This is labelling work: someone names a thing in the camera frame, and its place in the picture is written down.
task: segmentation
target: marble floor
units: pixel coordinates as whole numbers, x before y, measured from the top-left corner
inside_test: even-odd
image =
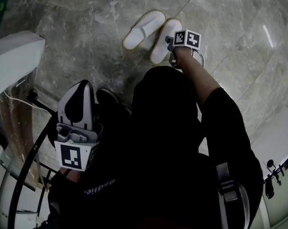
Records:
[[[281,107],[288,108],[288,0],[10,0],[0,37],[31,30],[46,39],[35,87],[55,109],[73,84],[88,79],[131,106],[157,34],[135,51],[121,42],[147,11],[158,9],[200,33],[206,70],[237,102],[253,143]],[[35,138],[48,121],[33,111]],[[200,152],[207,153],[206,141]],[[45,140],[44,163],[58,167]]]

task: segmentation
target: metal frame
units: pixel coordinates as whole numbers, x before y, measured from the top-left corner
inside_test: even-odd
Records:
[[[36,100],[38,94],[31,92],[29,93],[29,95],[27,96],[27,99],[32,102],[33,104],[35,104],[36,106],[43,108],[45,110],[47,110],[51,115],[55,115],[56,112],[53,111],[52,109],[48,108],[47,106],[43,105],[42,103],[40,103],[39,101]],[[27,177],[28,171],[33,163],[33,161],[36,158],[36,155],[38,154],[39,148],[42,145],[42,142],[44,141],[44,139],[47,136],[47,131],[49,129],[49,127],[51,126],[51,121],[49,121],[47,123],[47,125],[44,127],[44,129],[42,130],[41,134],[39,135],[38,139],[36,140],[36,142],[34,143],[32,149],[30,150],[25,163],[21,169],[20,175],[17,179],[14,191],[13,191],[13,195],[11,198],[11,204],[10,204],[10,209],[9,209],[9,215],[8,215],[8,229],[14,229],[14,225],[15,225],[15,217],[16,217],[16,212],[17,212],[17,206],[19,203],[19,198],[21,195],[21,190],[23,187],[23,184],[25,182],[25,179]],[[49,170],[46,180],[45,180],[45,185],[47,184],[47,181],[49,179],[51,170]],[[39,214],[39,208],[41,209],[41,205],[42,204],[42,199],[43,197],[40,197],[40,202],[38,205],[38,214]]]
[[[45,164],[43,164],[43,163],[41,163],[41,162],[40,162],[40,165],[41,165],[42,167],[44,167],[44,168],[46,168],[46,169],[48,169],[48,170],[50,170],[50,171],[54,172],[54,173],[57,173],[57,171],[56,171],[56,170],[54,170],[54,169],[52,169],[52,168],[48,167],[47,165],[45,165]]]

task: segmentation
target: white slipper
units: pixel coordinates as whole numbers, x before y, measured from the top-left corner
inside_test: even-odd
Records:
[[[165,37],[166,36],[174,37],[175,31],[181,31],[181,30],[182,25],[178,20],[171,19],[166,22],[160,33],[159,39],[150,55],[150,61],[153,64],[156,65],[160,64],[164,60],[166,55],[169,53],[169,51],[167,50],[168,44],[165,42]]]
[[[123,47],[129,51],[136,49],[145,38],[161,28],[165,21],[165,14],[161,11],[152,10],[145,13],[124,38]]]

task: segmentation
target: backpack strap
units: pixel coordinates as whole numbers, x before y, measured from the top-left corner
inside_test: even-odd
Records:
[[[245,188],[236,184],[230,177],[228,163],[222,163],[216,166],[218,174],[218,198],[220,206],[221,224],[223,229],[228,229],[227,213],[225,211],[225,205],[231,201],[241,199],[244,207],[245,214],[245,226],[244,229],[248,229],[250,223],[250,206],[249,199]]]

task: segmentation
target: gray marble tile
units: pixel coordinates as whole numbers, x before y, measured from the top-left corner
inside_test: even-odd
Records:
[[[137,66],[156,38],[156,34],[152,35],[136,51],[127,52],[121,42],[130,28],[151,9],[174,17],[189,0],[36,1],[37,4],[34,0],[18,4],[5,24],[13,23],[17,31],[24,28],[21,22],[31,21],[26,29],[46,39],[36,84],[61,97],[82,79],[91,80],[96,89],[108,87],[123,94],[128,72]],[[2,31],[3,35],[10,33],[8,26],[3,26]]]
[[[191,0],[177,16],[202,35],[204,66],[213,72],[258,13],[262,0]]]
[[[253,22],[212,76],[237,101],[259,76],[287,26],[281,7],[264,1]]]
[[[246,131],[253,143],[265,122],[280,110],[288,95],[288,27],[277,51],[244,96],[237,102],[244,117]]]

